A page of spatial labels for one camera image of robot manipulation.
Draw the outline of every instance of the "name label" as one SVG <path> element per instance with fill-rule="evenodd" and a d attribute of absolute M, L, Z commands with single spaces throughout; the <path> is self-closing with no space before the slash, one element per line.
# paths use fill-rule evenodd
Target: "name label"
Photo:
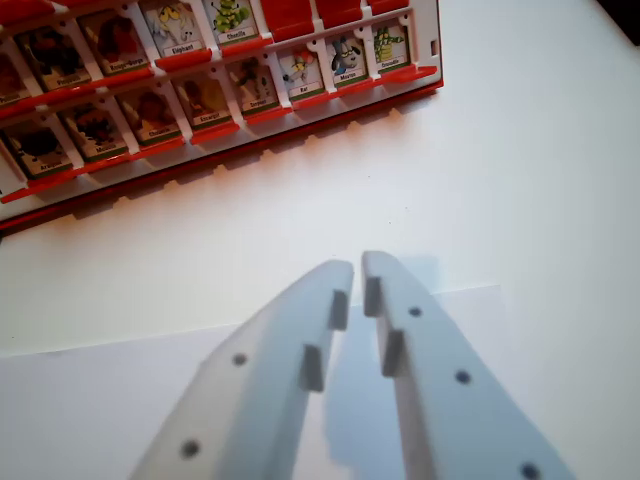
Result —
<path fill-rule="evenodd" d="M 240 30 L 229 30 L 228 32 L 219 34 L 218 40 L 220 43 L 232 42 L 239 38 L 251 37 L 252 35 L 255 35 L 255 32 L 256 31 L 253 27 L 246 27 Z"/>
<path fill-rule="evenodd" d="M 200 41 L 185 43 L 182 45 L 176 45 L 175 47 L 169 47 L 164 49 L 165 56 L 179 55 L 185 52 L 194 52 L 202 48 Z"/>
<path fill-rule="evenodd" d="M 207 122 L 212 122 L 213 120 L 217 120 L 220 117 L 222 117 L 222 113 L 225 114 L 225 116 L 227 116 L 227 112 L 213 112 L 213 113 L 208 113 L 206 115 L 200 115 L 198 117 L 194 117 L 193 118 L 193 123 L 195 125 L 200 125 L 202 123 L 207 123 Z"/>
<path fill-rule="evenodd" d="M 395 57 L 395 58 L 392 58 L 391 60 L 387 60 L 386 62 L 380 62 L 378 64 L 378 68 L 393 67 L 394 65 L 398 65 L 399 63 L 403 63 L 403 62 L 404 62 L 404 56 Z"/>
<path fill-rule="evenodd" d="M 10 93 L 9 95 L 0 97 L 0 105 L 6 105 L 7 103 L 15 102 L 16 100 L 27 98 L 28 96 L 29 96 L 29 92 L 27 90 L 21 90 L 19 92 Z"/>
<path fill-rule="evenodd" d="M 322 88 L 322 84 L 320 82 L 312 82 L 306 85 L 302 85 L 301 87 L 292 88 L 289 90 L 290 97 L 297 97 L 298 95 L 302 95 L 303 93 L 313 92 L 314 90 L 318 90 Z"/>
<path fill-rule="evenodd" d="M 128 60 L 126 62 L 110 63 L 109 64 L 109 71 L 111 73 L 119 72 L 121 70 L 126 70 L 128 68 L 137 67 L 137 66 L 143 65 L 145 63 L 147 63 L 147 59 L 146 58 L 135 58 L 133 60 Z"/>
<path fill-rule="evenodd" d="M 355 69 L 355 70 L 351 70 L 350 72 L 345 72 L 341 75 L 336 75 L 333 77 L 333 81 L 335 83 L 342 83 L 342 82 L 346 82 L 347 80 L 351 80 L 353 78 L 356 77 L 361 77 L 362 75 L 364 75 L 364 71 L 361 68 Z"/>

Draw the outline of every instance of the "red hinge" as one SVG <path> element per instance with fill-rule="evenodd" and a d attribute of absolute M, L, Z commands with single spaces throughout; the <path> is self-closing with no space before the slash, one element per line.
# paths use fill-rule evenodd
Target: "red hinge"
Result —
<path fill-rule="evenodd" d="M 0 25 L 13 25 L 55 12 L 46 0 L 0 0 Z"/>
<path fill-rule="evenodd" d="M 409 0 L 367 0 L 374 15 L 409 6 Z"/>
<path fill-rule="evenodd" d="M 153 76 L 153 71 L 151 70 L 151 67 L 146 67 L 146 68 L 141 68 L 139 70 L 133 70 L 132 72 L 120 73 L 112 77 L 104 77 L 101 80 L 96 80 L 95 82 L 92 82 L 91 85 L 94 88 L 99 88 L 99 87 L 116 88 L 121 85 L 137 82 L 138 80 L 142 80 L 144 78 L 149 78 L 152 76 Z"/>
<path fill-rule="evenodd" d="M 158 143 L 157 145 L 152 145 L 150 147 L 142 147 L 138 153 L 132 153 L 129 155 L 129 161 L 133 162 L 141 158 L 150 157 L 151 155 L 168 152 L 169 150 L 173 150 L 174 148 L 181 147 L 182 145 L 184 145 L 184 143 L 184 137 L 178 137 L 167 140 L 166 142 Z"/>
<path fill-rule="evenodd" d="M 308 0 L 262 0 L 262 11 L 276 42 L 313 33 Z"/>
<path fill-rule="evenodd" d="M 384 83 L 407 83 L 419 78 L 428 77 L 438 72 L 438 67 L 416 67 L 415 65 L 407 65 L 393 72 L 383 73 L 376 81 L 377 84 Z"/>
<path fill-rule="evenodd" d="M 316 0 L 316 6 L 325 28 L 344 25 L 362 18 L 360 0 Z"/>
<path fill-rule="evenodd" d="M 191 144 L 198 145 L 203 142 L 208 142 L 216 138 L 224 137 L 225 135 L 231 135 L 234 132 L 240 130 L 237 123 L 227 122 L 213 127 L 205 128 L 199 132 L 194 132 L 191 137 Z"/>
<path fill-rule="evenodd" d="M 345 95 L 351 95 L 352 93 L 364 92 L 365 90 L 369 90 L 375 86 L 376 83 L 373 81 L 373 78 L 367 78 L 366 80 L 354 83 L 353 85 L 338 88 L 338 91 L 334 93 L 334 96 L 344 97 Z"/>
<path fill-rule="evenodd" d="M 87 163 L 84 167 L 77 168 L 74 171 L 76 172 L 76 176 L 78 176 L 85 173 L 93 173 L 97 172 L 98 170 L 104 170 L 105 168 L 115 167 L 116 165 L 120 165 L 121 163 L 127 163 L 128 161 L 129 154 L 123 153 L 115 157 L 105 158 L 104 160 L 100 160 L 97 162 Z"/>
<path fill-rule="evenodd" d="M 74 8 L 87 3 L 94 3 L 95 0 L 56 0 L 56 3 L 64 5 L 65 7 Z"/>
<path fill-rule="evenodd" d="M 173 72 L 181 68 L 199 65 L 211 60 L 211 49 L 196 50 L 195 52 L 181 53 L 171 57 L 159 58 L 156 60 L 156 66 L 165 72 Z"/>
<path fill-rule="evenodd" d="M 252 50 L 258 50 L 266 45 L 273 43 L 273 38 L 254 38 L 246 42 L 238 42 L 226 47 L 220 47 L 220 52 L 224 57 L 232 55 L 240 55 L 241 53 L 249 53 Z"/>
<path fill-rule="evenodd" d="M 271 108 L 265 112 L 255 113 L 253 115 L 247 114 L 247 125 L 255 125 L 256 123 L 262 123 L 276 118 L 284 117 L 285 115 L 293 112 L 293 108 L 276 107 Z"/>

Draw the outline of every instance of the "cartoon character illustration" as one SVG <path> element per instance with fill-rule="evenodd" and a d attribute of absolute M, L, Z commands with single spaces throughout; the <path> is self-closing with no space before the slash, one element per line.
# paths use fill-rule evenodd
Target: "cartoon character illustration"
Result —
<path fill-rule="evenodd" d="M 117 62 L 122 54 L 138 52 L 138 35 L 133 22 L 116 15 L 100 26 L 98 33 L 98 53 L 109 62 Z"/>
<path fill-rule="evenodd" d="M 73 115 L 73 120 L 78 132 L 94 141 L 97 146 L 113 142 L 114 127 L 110 122 L 109 115 L 91 103 L 78 107 Z"/>
<path fill-rule="evenodd" d="M 42 75 L 51 75 L 54 68 L 62 71 L 63 75 L 72 75 L 84 66 L 67 38 L 52 28 L 29 34 L 29 49 Z"/>
<path fill-rule="evenodd" d="M 175 119 L 167 111 L 167 104 L 155 92 L 144 92 L 138 99 L 138 124 L 136 129 L 158 130 L 171 125 Z"/>
<path fill-rule="evenodd" d="M 145 16 L 151 33 L 162 40 L 172 40 L 174 45 L 191 41 L 194 33 L 199 38 L 190 5 L 167 1 L 162 7 L 147 10 Z"/>
<path fill-rule="evenodd" d="M 213 21 L 213 29 L 220 33 L 237 28 L 251 16 L 249 9 L 241 7 L 235 0 L 220 0 L 220 8 L 216 7 L 214 2 L 211 2 L 211 6 L 218 12 Z"/>
<path fill-rule="evenodd" d="M 29 155 L 33 162 L 41 161 L 45 164 L 57 163 L 64 152 L 55 134 L 48 128 L 39 128 L 23 134 L 17 134 L 11 139 L 20 156 Z"/>
<path fill-rule="evenodd" d="M 332 45 L 336 51 L 331 61 L 331 69 L 334 74 L 342 75 L 348 69 L 358 66 L 358 57 L 356 55 L 361 54 L 358 47 L 349 46 L 345 37 L 341 37 L 340 40 L 334 40 Z"/>
<path fill-rule="evenodd" d="M 20 75 L 7 55 L 0 55 L 0 96 L 11 95 L 24 88 Z"/>
<path fill-rule="evenodd" d="M 315 61 L 315 57 L 308 50 L 300 50 L 293 52 L 293 61 L 294 64 L 291 66 L 292 73 L 285 73 L 282 79 L 292 85 L 295 84 L 296 80 L 301 80 L 304 84 L 307 81 L 307 66 Z"/>
<path fill-rule="evenodd" d="M 402 43 L 404 38 L 389 35 L 389 27 L 379 28 L 373 37 L 373 49 L 376 53 L 376 62 L 384 62 L 393 57 L 393 43 Z"/>
<path fill-rule="evenodd" d="M 271 95 L 269 90 L 269 81 L 267 77 L 258 73 L 260 63 L 256 57 L 251 57 L 240 64 L 240 71 L 242 76 L 236 82 L 238 87 L 242 87 L 247 83 L 250 83 L 253 87 L 256 100 Z"/>
<path fill-rule="evenodd" d="M 206 115 L 227 108 L 220 84 L 212 79 L 202 82 L 202 88 L 193 80 L 184 82 L 184 91 L 194 116 Z"/>

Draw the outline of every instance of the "red plastic frame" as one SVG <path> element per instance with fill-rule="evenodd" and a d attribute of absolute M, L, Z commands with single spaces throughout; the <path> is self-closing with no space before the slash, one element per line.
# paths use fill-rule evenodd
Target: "red plastic frame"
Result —
<path fill-rule="evenodd" d="M 441 79 L 440 81 L 433 83 L 431 85 L 426 85 L 416 90 L 411 90 L 407 93 L 396 95 L 394 97 L 387 98 L 380 102 L 376 102 L 371 105 L 367 105 L 355 110 L 351 110 L 341 115 L 336 115 L 333 117 L 326 118 L 324 120 L 319 120 L 317 122 L 313 122 L 308 125 L 304 125 L 302 127 L 288 130 L 286 132 L 273 135 L 271 137 L 263 138 L 261 140 L 256 140 L 255 142 L 240 145 L 238 147 L 225 150 L 223 152 L 207 155 L 202 158 L 197 158 L 195 160 L 191 160 L 189 162 L 185 162 L 179 165 L 175 165 L 173 167 L 159 170 L 157 172 L 144 175 L 142 177 L 132 178 L 131 180 L 127 180 L 126 182 L 118 183 L 111 187 L 105 187 L 100 190 L 95 190 L 93 192 L 89 192 L 84 195 L 79 195 L 77 197 L 64 200 L 54 205 L 47 205 L 46 207 L 39 208 L 38 210 L 33 210 L 31 212 L 27 212 L 22 215 L 15 216 L 13 218 L 9 218 L 7 220 L 0 221 L 0 232 L 4 235 L 20 232 L 29 227 L 40 225 L 50 220 L 62 217 L 64 215 L 68 215 L 69 213 L 72 213 L 75 209 L 86 207 L 88 204 L 92 202 L 115 199 L 126 194 L 127 192 L 144 188 L 144 187 L 147 187 L 148 185 L 153 185 L 161 182 L 168 182 L 170 180 L 173 180 L 179 177 L 180 175 L 184 175 L 191 171 L 198 170 L 204 167 L 219 165 L 223 163 L 225 160 L 233 156 L 242 155 L 247 152 L 251 152 L 255 150 L 264 150 L 279 141 L 286 141 L 287 139 L 290 139 L 292 137 L 310 134 L 322 127 L 330 127 L 335 124 L 348 123 L 354 118 L 360 117 L 364 114 L 375 112 L 376 110 L 379 110 L 388 106 L 393 106 L 398 103 L 408 102 L 411 100 L 422 98 L 426 95 L 430 95 L 436 89 L 442 87 L 443 85 L 444 85 L 444 81 Z"/>
<path fill-rule="evenodd" d="M 409 6 L 409 0 L 367 0 L 374 15 Z"/>
<path fill-rule="evenodd" d="M 316 0 L 325 28 L 337 27 L 362 18 L 360 0 Z"/>
<path fill-rule="evenodd" d="M 211 49 L 207 48 L 206 50 L 196 50 L 195 52 L 159 58 L 156 60 L 156 66 L 165 72 L 173 72 L 200 63 L 206 63 L 209 60 L 211 60 Z"/>
<path fill-rule="evenodd" d="M 246 42 L 234 43 L 233 45 L 227 45 L 226 47 L 220 47 L 220 53 L 224 57 L 231 57 L 233 55 L 240 55 L 243 53 L 249 53 L 252 50 L 258 50 L 262 47 L 266 47 L 273 43 L 273 38 L 254 38 L 253 40 L 247 40 Z"/>
<path fill-rule="evenodd" d="M 15 25 L 55 12 L 46 0 L 0 0 L 0 25 Z"/>
<path fill-rule="evenodd" d="M 193 137 L 191 137 L 191 144 L 199 145 L 200 143 L 208 142 L 209 140 L 224 137 L 225 135 L 231 135 L 238 130 L 240 130 L 240 126 L 233 121 L 215 125 L 213 127 L 200 130 L 199 132 L 194 132 Z"/>
<path fill-rule="evenodd" d="M 313 33 L 308 0 L 262 0 L 262 11 L 276 42 Z"/>

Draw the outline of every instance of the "mounting hole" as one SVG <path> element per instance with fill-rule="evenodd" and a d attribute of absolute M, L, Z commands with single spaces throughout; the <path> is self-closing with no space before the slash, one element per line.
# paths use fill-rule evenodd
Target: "mounting hole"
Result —
<path fill-rule="evenodd" d="M 529 480 L 536 480 L 538 478 L 541 478 L 540 470 L 538 470 L 538 467 L 536 467 L 533 463 L 525 463 L 524 465 L 522 465 L 522 467 L 520 467 L 520 473 L 524 478 L 527 478 Z"/>
<path fill-rule="evenodd" d="M 200 444 L 195 440 L 187 440 L 180 448 L 180 454 L 185 460 L 195 457 L 200 451 Z"/>
<path fill-rule="evenodd" d="M 458 370 L 456 372 L 456 380 L 462 383 L 463 385 L 467 385 L 471 382 L 471 375 L 469 375 L 469 372 L 467 372 L 466 370 Z"/>
<path fill-rule="evenodd" d="M 233 364 L 238 367 L 247 363 L 247 356 L 244 353 L 236 353 L 233 356 Z"/>

